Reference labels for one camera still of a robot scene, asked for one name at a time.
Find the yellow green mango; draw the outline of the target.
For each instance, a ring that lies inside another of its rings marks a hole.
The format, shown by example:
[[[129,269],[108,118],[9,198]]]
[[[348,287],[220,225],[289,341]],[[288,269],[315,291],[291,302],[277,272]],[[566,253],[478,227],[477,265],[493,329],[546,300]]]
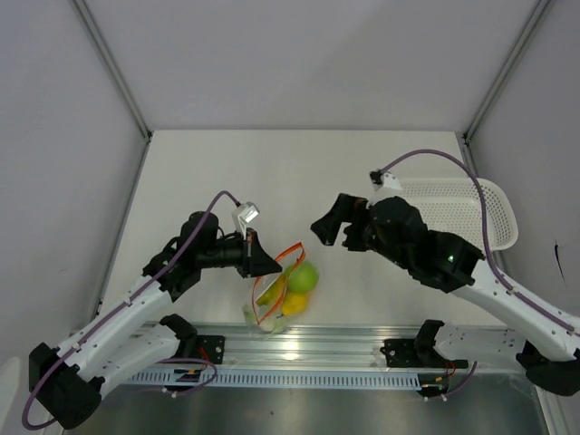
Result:
[[[274,303],[285,291],[286,287],[286,274],[280,275],[266,290],[261,294],[257,300],[256,304],[258,306],[270,305]]]

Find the clear zip top bag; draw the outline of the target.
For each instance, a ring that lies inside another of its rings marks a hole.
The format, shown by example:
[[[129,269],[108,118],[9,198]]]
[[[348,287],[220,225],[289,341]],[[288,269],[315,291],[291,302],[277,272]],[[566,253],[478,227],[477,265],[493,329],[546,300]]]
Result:
[[[320,281],[318,268],[308,259],[305,245],[297,242],[276,258],[280,273],[256,278],[242,314],[251,336],[282,333],[308,310]]]

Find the green apple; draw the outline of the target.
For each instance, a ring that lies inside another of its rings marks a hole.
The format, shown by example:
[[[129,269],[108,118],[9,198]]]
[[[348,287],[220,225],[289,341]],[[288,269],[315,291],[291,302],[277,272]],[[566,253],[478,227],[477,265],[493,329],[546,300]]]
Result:
[[[288,277],[287,288],[293,293],[306,294],[316,288],[318,281],[317,268],[312,263],[303,262]]]

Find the white cauliflower with leaves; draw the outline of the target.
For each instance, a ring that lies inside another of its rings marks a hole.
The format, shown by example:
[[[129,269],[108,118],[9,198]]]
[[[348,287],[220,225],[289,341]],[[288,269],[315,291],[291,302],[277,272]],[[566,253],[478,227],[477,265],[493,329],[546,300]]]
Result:
[[[257,306],[253,309],[250,304],[245,304],[242,313],[246,326],[252,335],[280,334],[290,324],[290,318],[283,316],[280,310],[266,315],[268,306]]]

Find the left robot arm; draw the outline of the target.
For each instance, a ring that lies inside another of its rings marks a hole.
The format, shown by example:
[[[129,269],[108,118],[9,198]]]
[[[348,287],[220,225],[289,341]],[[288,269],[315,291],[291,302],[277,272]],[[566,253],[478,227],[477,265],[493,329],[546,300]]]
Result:
[[[30,398],[64,429],[87,421],[120,383],[155,363],[195,363],[202,359],[198,331],[177,314],[162,317],[138,334],[146,320],[173,305],[200,281],[205,269],[233,267],[243,278],[281,272],[260,246],[250,223],[259,211],[250,203],[232,213],[235,231],[221,236],[211,212],[195,212],[142,269],[118,305],[95,317],[74,335],[29,355]]]

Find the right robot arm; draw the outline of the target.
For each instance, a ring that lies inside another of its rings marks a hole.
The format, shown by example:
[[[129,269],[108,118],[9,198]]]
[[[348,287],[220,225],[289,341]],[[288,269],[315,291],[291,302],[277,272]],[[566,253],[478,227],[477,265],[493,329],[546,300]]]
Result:
[[[428,228],[420,211],[403,198],[371,204],[340,194],[310,228],[326,246],[344,232],[343,246],[348,250],[377,253],[422,285],[477,305],[507,327],[499,333],[468,333],[453,324],[427,320],[411,342],[412,367],[487,363],[519,370],[556,395],[578,393],[578,319],[566,317],[511,278],[493,274],[479,248],[452,233]]]

